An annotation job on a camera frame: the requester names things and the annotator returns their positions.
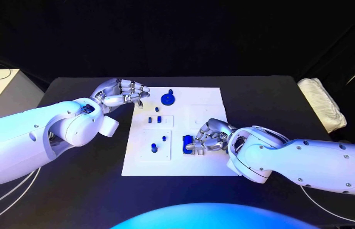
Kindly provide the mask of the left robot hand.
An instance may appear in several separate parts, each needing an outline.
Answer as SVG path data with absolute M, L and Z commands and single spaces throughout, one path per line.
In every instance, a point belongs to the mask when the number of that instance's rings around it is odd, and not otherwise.
M 90 99 L 100 105 L 102 113 L 108 114 L 127 103 L 143 109 L 141 99 L 146 97 L 150 97 L 147 86 L 136 81 L 114 78 L 98 85 Z

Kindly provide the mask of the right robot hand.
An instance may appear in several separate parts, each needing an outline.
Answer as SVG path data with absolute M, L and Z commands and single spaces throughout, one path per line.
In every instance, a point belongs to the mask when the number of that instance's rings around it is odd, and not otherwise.
M 227 150 L 228 142 L 237 127 L 227 122 L 211 118 L 201 127 L 192 143 L 186 145 L 188 150 Z

